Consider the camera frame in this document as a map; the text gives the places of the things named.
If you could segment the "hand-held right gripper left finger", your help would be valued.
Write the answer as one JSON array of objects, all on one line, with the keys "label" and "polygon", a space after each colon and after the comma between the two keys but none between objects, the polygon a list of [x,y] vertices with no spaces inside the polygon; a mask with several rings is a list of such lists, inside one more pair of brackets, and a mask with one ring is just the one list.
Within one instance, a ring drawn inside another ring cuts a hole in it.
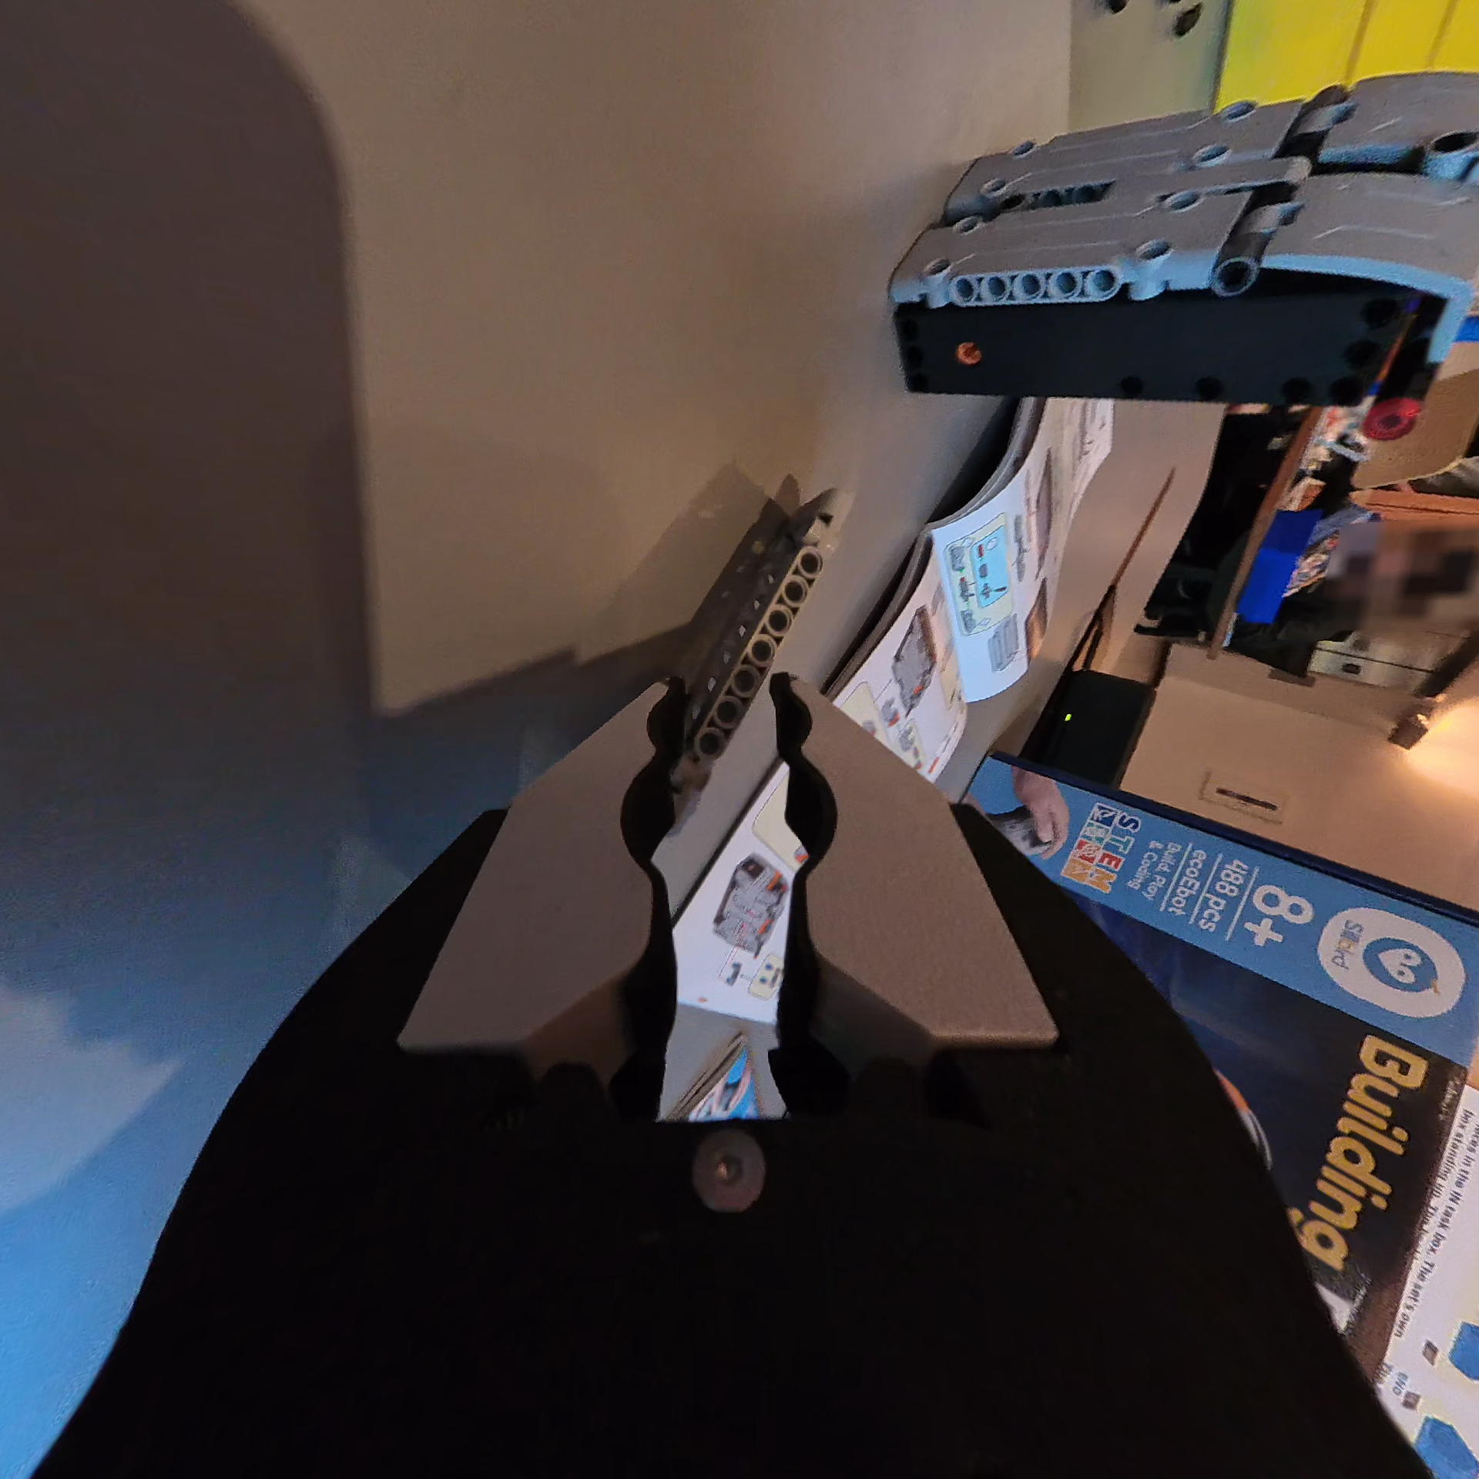
[{"label": "hand-held right gripper left finger", "polygon": [[655,852],[680,753],[681,685],[652,685],[513,799],[404,1053],[485,1053],[533,1080],[584,1064],[622,1116],[657,1116],[676,980]]}]

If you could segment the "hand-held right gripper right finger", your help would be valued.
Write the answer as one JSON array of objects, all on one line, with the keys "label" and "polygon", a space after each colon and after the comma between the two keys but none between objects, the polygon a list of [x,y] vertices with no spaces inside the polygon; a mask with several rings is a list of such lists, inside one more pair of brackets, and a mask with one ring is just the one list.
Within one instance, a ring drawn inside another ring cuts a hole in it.
[{"label": "hand-held right gripper right finger", "polygon": [[793,880],[772,1083],[839,1114],[874,1064],[1045,1049],[1056,1024],[947,798],[804,680],[772,680]]}]

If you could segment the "dark grey perforated beam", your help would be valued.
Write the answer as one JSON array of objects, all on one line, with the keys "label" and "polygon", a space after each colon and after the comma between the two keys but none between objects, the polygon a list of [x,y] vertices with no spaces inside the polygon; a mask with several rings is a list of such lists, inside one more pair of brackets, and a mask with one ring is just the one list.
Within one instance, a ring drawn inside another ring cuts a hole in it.
[{"label": "dark grey perforated beam", "polygon": [[717,760],[756,705],[836,549],[849,496],[800,496],[789,476],[766,498],[690,623],[685,740],[671,769],[674,812],[687,819]]}]

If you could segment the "yellow plastic bin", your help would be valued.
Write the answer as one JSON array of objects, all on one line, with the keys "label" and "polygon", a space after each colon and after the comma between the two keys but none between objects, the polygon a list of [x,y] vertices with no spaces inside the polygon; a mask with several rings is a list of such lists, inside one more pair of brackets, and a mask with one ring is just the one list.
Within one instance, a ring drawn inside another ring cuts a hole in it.
[{"label": "yellow plastic bin", "polygon": [[1232,2],[1216,106],[1476,72],[1476,2]]}]

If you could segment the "grey desk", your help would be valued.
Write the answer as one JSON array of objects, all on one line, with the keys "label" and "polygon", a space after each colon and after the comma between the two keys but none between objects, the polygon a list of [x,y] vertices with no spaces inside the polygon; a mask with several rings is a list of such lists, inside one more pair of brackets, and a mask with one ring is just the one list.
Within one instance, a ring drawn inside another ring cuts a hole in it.
[{"label": "grey desk", "polygon": [[2,1477],[256,1053],[681,659],[793,476],[820,683],[982,403],[885,285],[962,166],[1205,106],[1093,2],[2,2]]}]

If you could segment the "black device with green light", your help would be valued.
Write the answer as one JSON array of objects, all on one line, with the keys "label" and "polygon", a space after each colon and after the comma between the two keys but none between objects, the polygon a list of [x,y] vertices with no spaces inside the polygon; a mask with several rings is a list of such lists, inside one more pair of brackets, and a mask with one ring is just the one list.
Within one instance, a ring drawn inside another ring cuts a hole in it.
[{"label": "black device with green light", "polygon": [[1112,673],[1067,669],[1020,758],[1099,788],[1119,788],[1152,710],[1154,688]]}]

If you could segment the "instruction booklet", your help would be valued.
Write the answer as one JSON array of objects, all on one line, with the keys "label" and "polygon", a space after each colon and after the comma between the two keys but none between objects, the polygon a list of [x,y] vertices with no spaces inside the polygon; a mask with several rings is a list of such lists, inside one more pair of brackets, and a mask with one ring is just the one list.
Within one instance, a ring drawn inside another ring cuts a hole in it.
[{"label": "instruction booklet", "polygon": [[[952,518],[928,525],[880,625],[832,705],[940,786],[968,710],[1020,683],[1043,648],[1062,544],[1114,447],[1112,401],[1026,401],[1007,453]],[[777,762],[671,924],[676,1000],[772,1024],[795,874]]]}]

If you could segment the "blue cardboard box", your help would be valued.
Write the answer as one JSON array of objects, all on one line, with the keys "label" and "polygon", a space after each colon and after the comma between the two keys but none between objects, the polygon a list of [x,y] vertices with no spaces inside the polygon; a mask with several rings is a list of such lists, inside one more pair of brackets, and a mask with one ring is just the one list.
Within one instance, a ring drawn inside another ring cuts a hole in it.
[{"label": "blue cardboard box", "polygon": [[1476,1477],[1476,913],[1002,753],[966,798],[1189,1025],[1386,1412]]}]

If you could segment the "blue storage bin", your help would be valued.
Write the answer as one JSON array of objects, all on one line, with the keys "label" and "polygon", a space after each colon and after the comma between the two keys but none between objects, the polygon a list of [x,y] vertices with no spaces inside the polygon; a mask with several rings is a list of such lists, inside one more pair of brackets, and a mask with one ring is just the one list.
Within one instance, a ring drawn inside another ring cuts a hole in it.
[{"label": "blue storage bin", "polygon": [[1321,514],[1316,507],[1273,515],[1233,603],[1239,620],[1271,623],[1278,615],[1304,549],[1316,541],[1320,523]]}]

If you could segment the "long wooden table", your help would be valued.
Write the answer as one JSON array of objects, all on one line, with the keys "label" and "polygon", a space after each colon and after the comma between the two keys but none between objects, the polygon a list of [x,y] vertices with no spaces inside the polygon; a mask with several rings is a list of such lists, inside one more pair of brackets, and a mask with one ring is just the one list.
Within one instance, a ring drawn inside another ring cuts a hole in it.
[{"label": "long wooden table", "polygon": [[[1216,576],[1206,645],[1273,677],[1346,680],[1438,696],[1476,659],[1476,452],[1433,453],[1368,434],[1370,413],[1298,411],[1245,534]],[[1316,507],[1316,541],[1271,623],[1233,615],[1268,525]]]}]

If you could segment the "grey toy robot model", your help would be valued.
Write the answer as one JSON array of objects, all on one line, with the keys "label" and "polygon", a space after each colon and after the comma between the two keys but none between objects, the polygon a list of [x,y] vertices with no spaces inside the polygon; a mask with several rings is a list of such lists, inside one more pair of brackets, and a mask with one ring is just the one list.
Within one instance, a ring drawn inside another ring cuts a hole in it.
[{"label": "grey toy robot model", "polygon": [[1423,406],[1476,298],[1476,73],[977,157],[888,298],[910,392]]}]

